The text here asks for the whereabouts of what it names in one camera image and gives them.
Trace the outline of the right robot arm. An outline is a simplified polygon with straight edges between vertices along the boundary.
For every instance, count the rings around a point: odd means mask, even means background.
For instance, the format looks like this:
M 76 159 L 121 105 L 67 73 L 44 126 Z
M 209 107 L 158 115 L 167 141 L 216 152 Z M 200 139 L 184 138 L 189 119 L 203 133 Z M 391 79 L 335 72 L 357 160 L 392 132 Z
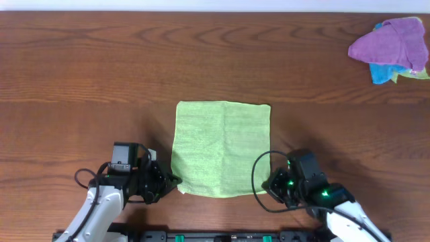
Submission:
M 344 186 L 329 183 L 323 172 L 278 168 L 261 187 L 286 206 L 278 213 L 305 210 L 319 220 L 324 225 L 321 237 L 325 241 L 392 240 L 370 220 Z

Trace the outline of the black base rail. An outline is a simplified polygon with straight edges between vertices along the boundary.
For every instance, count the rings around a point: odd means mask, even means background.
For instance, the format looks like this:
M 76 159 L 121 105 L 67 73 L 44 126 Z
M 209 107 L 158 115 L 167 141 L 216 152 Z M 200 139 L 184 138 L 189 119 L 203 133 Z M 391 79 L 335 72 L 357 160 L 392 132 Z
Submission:
M 113 223 L 107 233 L 96 238 L 86 232 L 74 241 L 101 242 L 329 242 L 340 241 L 330 231 L 323 228 L 315 231 L 287 230 L 272 232 L 169 232 L 133 231 L 125 224 Z

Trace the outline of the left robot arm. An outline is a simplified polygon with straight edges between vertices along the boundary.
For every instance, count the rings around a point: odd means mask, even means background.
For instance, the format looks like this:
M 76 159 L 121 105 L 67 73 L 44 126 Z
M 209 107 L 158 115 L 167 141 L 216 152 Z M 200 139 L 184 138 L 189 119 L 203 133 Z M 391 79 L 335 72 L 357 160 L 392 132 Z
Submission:
M 143 204 L 153 204 L 179 185 L 181 178 L 165 171 L 157 161 L 138 160 L 137 164 L 104 163 L 87 186 L 86 199 L 70 225 L 52 235 L 55 242 L 141 241 L 139 232 L 115 223 L 131 197 L 140 196 Z

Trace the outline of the green cloth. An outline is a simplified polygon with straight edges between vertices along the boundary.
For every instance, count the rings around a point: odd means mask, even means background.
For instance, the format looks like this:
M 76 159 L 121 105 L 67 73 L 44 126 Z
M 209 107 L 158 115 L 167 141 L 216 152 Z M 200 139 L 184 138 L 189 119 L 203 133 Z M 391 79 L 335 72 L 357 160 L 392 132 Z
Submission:
M 238 102 L 179 102 L 171 169 L 182 194 L 232 198 L 253 192 L 270 174 L 271 108 Z
M 411 69 L 402 69 L 399 71 L 395 71 L 390 80 L 394 83 L 397 83 L 398 76 L 420 80 L 429 79 L 429 74 L 427 73 L 426 69 L 423 69 L 422 71 L 413 71 Z

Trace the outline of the purple cloth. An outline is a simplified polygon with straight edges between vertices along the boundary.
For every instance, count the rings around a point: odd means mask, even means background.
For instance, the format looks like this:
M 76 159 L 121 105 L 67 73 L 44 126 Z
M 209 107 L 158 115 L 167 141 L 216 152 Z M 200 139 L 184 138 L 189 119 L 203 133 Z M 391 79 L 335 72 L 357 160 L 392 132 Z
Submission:
M 357 39 L 349 47 L 348 56 L 365 63 L 422 71 L 429 60 L 424 35 L 424 25 L 417 17 L 388 19 Z

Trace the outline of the blue cloth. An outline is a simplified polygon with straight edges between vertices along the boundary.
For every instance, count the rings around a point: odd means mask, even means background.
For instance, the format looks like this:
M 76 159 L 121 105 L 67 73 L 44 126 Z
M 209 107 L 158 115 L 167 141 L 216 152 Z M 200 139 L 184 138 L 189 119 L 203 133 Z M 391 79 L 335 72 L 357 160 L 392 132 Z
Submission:
M 395 71 L 411 69 L 406 35 L 410 34 L 414 22 L 411 19 L 390 19 L 375 26 L 367 35 L 369 42 L 369 64 L 374 84 L 390 80 Z

